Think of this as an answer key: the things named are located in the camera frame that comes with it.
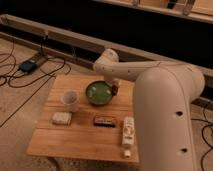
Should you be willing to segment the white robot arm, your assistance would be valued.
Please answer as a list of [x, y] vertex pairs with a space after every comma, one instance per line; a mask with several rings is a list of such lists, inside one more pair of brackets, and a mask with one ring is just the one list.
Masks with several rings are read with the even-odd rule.
[[93, 69], [111, 83], [132, 81], [141, 171], [198, 171], [190, 104], [205, 86], [194, 65], [171, 61], [121, 62], [106, 49]]

